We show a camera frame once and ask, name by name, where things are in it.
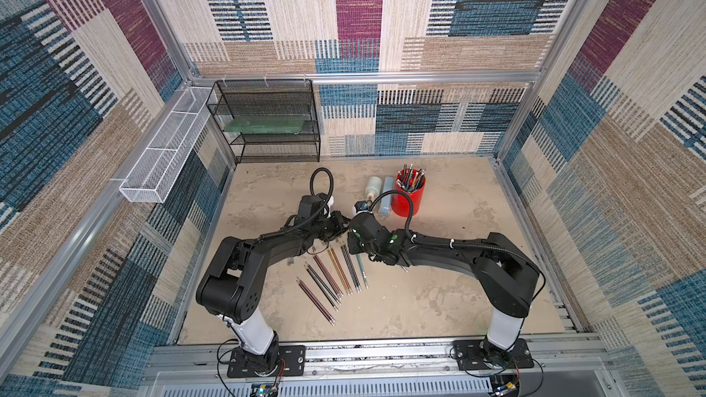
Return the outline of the green striped pencil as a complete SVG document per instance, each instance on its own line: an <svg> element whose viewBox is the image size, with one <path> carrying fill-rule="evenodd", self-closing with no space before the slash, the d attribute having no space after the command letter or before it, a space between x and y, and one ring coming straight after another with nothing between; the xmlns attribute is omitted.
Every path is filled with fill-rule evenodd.
<svg viewBox="0 0 706 397"><path fill-rule="evenodd" d="M362 279L363 279L364 286L365 286L366 289L368 289L368 288L370 287L370 285L369 285L369 281L368 281L368 278L367 278L367 274L366 274L365 269L364 269L364 266L363 266L363 262L362 262L361 255L358 254L358 255L356 255L356 257L357 257L357 261L358 261L358 264L359 264L360 273L361 273L361 275L362 275Z"/></svg>

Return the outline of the dark navy striped pencil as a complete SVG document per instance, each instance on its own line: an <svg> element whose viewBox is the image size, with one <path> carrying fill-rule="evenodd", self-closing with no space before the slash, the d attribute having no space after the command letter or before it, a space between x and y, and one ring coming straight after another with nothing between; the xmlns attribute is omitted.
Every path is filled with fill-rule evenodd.
<svg viewBox="0 0 706 397"><path fill-rule="evenodd" d="M349 248L347 248L347 246L345 244L342 244L341 252L342 252L342 255L346 261L347 269L349 270L349 274L350 274L350 277L353 281L355 290L356 290L356 292L361 293L360 280L359 280L358 274L354 268L353 261L351 259L351 255L349 253Z"/></svg>

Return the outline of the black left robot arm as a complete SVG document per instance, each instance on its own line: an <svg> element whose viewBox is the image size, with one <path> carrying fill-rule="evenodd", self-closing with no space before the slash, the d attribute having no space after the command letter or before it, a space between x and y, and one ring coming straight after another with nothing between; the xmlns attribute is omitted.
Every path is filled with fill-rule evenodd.
<svg viewBox="0 0 706 397"><path fill-rule="evenodd" d="M279 338L258 308L268 268L306 254L316 241L331 242L347 231L349 220L332 209L330 170L319 167L310 182L320 174L327 176L328 191L311 190L303 196L298 212L279 231L254 239L224 238L196 291L197 303L230 325L246 367L259 374L274 371L281 362Z"/></svg>

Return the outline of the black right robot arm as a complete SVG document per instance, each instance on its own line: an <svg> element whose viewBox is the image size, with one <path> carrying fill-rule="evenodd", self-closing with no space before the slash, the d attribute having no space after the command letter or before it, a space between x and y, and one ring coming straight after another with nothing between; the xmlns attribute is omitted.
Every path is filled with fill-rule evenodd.
<svg viewBox="0 0 706 397"><path fill-rule="evenodd" d="M399 193L390 190L375 200L356 202L347 233L351 253L364 253L371 261L387 266L441 268L477 279L494 308L484 351L509 353L546 283L542 270L502 233L489 233L485 239L454 240L414 232L410 219L404 228L389 231L375 217L373 207Z"/></svg>

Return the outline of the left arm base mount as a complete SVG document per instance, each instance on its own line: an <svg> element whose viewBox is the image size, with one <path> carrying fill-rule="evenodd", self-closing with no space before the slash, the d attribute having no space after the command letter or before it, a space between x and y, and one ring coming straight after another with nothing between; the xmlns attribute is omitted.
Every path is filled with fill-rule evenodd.
<svg viewBox="0 0 706 397"><path fill-rule="evenodd" d="M269 349L259 356L237 347L231 354L226 376L229 379L301 377L306 360L305 345L284 345Z"/></svg>

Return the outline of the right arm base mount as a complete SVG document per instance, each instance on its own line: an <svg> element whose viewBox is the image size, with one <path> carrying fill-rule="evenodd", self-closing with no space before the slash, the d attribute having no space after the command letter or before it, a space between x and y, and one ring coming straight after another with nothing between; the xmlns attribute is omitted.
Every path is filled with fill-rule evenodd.
<svg viewBox="0 0 706 397"><path fill-rule="evenodd" d="M518 338L511 348L500 348L486 339L456 340L450 348L450 358L457 362L460 371L500 373L510 369L532 369L527 341Z"/></svg>

